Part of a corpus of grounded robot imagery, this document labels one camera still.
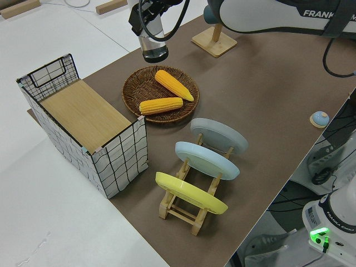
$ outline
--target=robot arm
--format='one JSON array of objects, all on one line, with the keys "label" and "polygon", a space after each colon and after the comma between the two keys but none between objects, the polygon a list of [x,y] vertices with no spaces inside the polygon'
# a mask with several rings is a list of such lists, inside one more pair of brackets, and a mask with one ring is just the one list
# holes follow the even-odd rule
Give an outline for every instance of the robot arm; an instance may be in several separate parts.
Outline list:
[{"label": "robot arm", "polygon": [[295,32],[356,39],[354,0],[208,0],[214,16],[241,33]]},{"label": "robot arm", "polygon": [[[207,0],[205,20],[240,33],[295,32],[356,39],[355,0]],[[178,30],[188,7],[171,33],[164,36],[160,16],[182,0],[128,0],[129,22],[149,63],[168,55],[165,41]]]}]

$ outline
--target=white table surface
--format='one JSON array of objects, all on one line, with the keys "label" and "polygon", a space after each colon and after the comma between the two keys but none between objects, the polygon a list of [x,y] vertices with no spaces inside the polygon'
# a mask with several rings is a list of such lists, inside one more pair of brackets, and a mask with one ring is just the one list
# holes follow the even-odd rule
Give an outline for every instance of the white table surface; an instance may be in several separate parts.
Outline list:
[{"label": "white table surface", "polygon": [[[72,5],[86,0],[67,0]],[[63,0],[10,19],[0,16],[0,265],[167,266],[146,240],[55,149],[27,113],[16,79],[67,53],[81,78],[139,48],[122,7],[104,15],[91,0]],[[202,14],[191,1],[184,23]],[[182,5],[164,14],[170,31]]]}]

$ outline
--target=wire basket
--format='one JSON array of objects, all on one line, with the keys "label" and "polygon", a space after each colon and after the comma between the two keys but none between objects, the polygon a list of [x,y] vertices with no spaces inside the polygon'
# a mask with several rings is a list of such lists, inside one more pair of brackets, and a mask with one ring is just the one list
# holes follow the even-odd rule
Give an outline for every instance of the wire basket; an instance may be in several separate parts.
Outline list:
[{"label": "wire basket", "polygon": [[136,116],[141,116],[139,105],[144,100],[152,100],[163,97],[176,97],[176,95],[166,89],[155,80],[158,70],[165,70],[170,75],[180,81],[194,97],[194,101],[183,100],[180,109],[163,113],[147,115],[146,120],[155,123],[178,122],[190,115],[196,108],[199,101],[199,89],[195,81],[185,72],[167,66],[150,66],[134,72],[123,85],[122,99],[126,107]]}]

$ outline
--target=wire mesh storage basket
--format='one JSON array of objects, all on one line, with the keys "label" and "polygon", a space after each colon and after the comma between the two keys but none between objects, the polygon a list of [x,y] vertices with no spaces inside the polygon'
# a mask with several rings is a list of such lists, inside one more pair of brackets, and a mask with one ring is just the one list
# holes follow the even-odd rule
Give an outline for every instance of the wire mesh storage basket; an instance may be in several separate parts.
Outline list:
[{"label": "wire mesh storage basket", "polygon": [[58,151],[105,197],[111,198],[148,167],[145,118],[138,118],[95,152],[89,152],[41,104],[78,80],[72,55],[67,54],[17,79],[17,83]]}]

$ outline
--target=green light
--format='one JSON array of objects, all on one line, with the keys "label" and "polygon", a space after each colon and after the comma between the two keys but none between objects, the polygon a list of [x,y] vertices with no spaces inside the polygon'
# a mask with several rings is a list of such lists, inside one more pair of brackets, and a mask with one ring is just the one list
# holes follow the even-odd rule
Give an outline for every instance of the green light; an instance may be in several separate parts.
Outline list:
[{"label": "green light", "polygon": [[326,228],[326,227],[323,227],[323,228],[320,228],[320,229],[316,229],[316,230],[313,230],[310,232],[310,238],[316,242],[315,240],[317,239],[317,237],[319,235],[322,235],[322,234],[325,234],[329,231],[329,228]]}]

